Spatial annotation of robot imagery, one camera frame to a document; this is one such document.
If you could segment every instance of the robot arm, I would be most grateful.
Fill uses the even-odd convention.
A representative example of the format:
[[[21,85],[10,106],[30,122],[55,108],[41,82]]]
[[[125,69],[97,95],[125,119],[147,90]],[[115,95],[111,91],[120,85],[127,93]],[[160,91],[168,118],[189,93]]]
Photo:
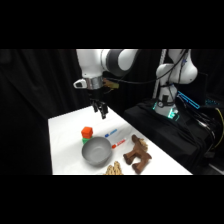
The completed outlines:
[[[83,79],[75,82],[74,87],[88,89],[91,105],[95,112],[100,110],[103,119],[108,113],[107,104],[103,102],[103,72],[109,71],[117,77],[126,75],[139,52],[140,49],[77,49]],[[157,70],[161,88],[154,109],[173,119],[178,113],[175,106],[177,89],[173,83],[189,84],[195,80],[198,71],[191,61],[190,49],[169,49],[168,55],[173,64],[163,64]]]
[[[128,74],[139,53],[139,49],[77,49],[83,79],[75,82],[74,87],[88,89],[91,105],[95,112],[100,110],[103,119],[108,113],[103,102],[103,72],[117,77]]]

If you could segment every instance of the table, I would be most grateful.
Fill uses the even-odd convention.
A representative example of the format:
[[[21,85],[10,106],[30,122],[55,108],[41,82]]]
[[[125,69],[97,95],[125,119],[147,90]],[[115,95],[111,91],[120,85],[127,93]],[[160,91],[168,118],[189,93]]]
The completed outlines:
[[[152,156],[152,160],[146,166],[142,175],[191,175],[190,172],[110,108],[105,120],[102,120],[100,113],[94,113],[92,107],[87,107],[49,119],[48,123],[54,175],[103,174],[106,172],[107,167],[113,165],[115,161],[121,164],[124,175],[136,175],[132,167],[128,166],[123,158],[123,154],[130,152],[134,147],[134,143],[131,140],[133,134],[145,139],[149,146],[148,153]],[[111,144],[117,143],[125,137],[127,138],[125,143],[113,150],[111,158],[103,167],[91,166],[82,157],[83,143],[81,131],[86,126],[93,128],[93,137],[103,137],[114,129],[118,129],[116,133],[108,138]]]

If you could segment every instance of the metal bowl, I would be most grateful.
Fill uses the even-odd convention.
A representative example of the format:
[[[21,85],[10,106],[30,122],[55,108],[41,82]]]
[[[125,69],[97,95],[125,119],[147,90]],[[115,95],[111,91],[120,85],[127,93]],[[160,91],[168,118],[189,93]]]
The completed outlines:
[[[102,137],[92,138],[82,148],[83,158],[93,166],[103,165],[111,154],[110,142]]]

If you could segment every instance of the black cable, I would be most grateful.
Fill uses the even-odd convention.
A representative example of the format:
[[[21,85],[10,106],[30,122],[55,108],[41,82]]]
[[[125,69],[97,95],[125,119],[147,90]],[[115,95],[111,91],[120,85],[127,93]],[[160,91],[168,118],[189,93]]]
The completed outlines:
[[[179,80],[178,80],[178,87],[179,87],[179,85],[180,85],[181,74],[182,74],[182,68],[183,68],[183,63],[181,63],[181,69],[180,69]],[[173,103],[175,103],[175,100],[174,100],[174,98],[173,98],[173,95],[172,95],[172,92],[171,92],[171,89],[170,89],[170,84],[169,84],[169,80],[170,80],[170,77],[171,77],[172,72],[170,73],[170,76],[169,76],[169,79],[168,79],[168,86],[169,86],[169,91],[170,91],[170,94],[171,94]],[[185,125],[185,130],[186,130],[187,132],[190,133],[191,137],[193,138],[193,140],[194,140],[194,142],[195,142],[195,146],[196,146],[197,148],[200,149],[200,145],[199,145],[199,147],[198,147],[198,143],[197,143],[197,141],[196,141],[195,136],[193,136],[192,133],[190,132],[190,130],[189,130],[189,128],[188,128],[188,126],[187,126],[185,120],[184,120],[183,117],[181,116],[181,114],[180,114],[180,117],[181,117],[181,119],[182,119],[182,121],[183,121],[183,123],[184,123],[184,125]]]
[[[185,50],[184,54],[181,56],[180,60],[173,66],[173,68],[171,68],[168,72],[166,72],[164,75],[162,75],[161,77],[157,78],[157,79],[154,79],[154,80],[151,80],[151,81],[148,81],[148,82],[129,82],[129,81],[124,81],[121,79],[113,79],[113,78],[106,78],[107,80],[111,80],[111,81],[119,81],[119,82],[123,82],[123,83],[128,83],[128,84],[134,84],[134,85],[145,85],[145,84],[149,84],[149,83],[152,83],[152,82],[156,82],[157,80],[163,78],[164,76],[166,76],[170,71],[172,71],[178,64],[179,62],[181,61],[181,59],[183,59],[185,53],[187,52],[188,50]]]

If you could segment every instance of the orange toy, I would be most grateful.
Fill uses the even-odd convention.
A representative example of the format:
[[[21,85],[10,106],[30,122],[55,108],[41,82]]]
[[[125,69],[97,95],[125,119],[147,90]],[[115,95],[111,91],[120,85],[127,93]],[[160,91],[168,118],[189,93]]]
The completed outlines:
[[[81,133],[83,138],[90,139],[93,135],[93,129],[89,127],[85,127]]]

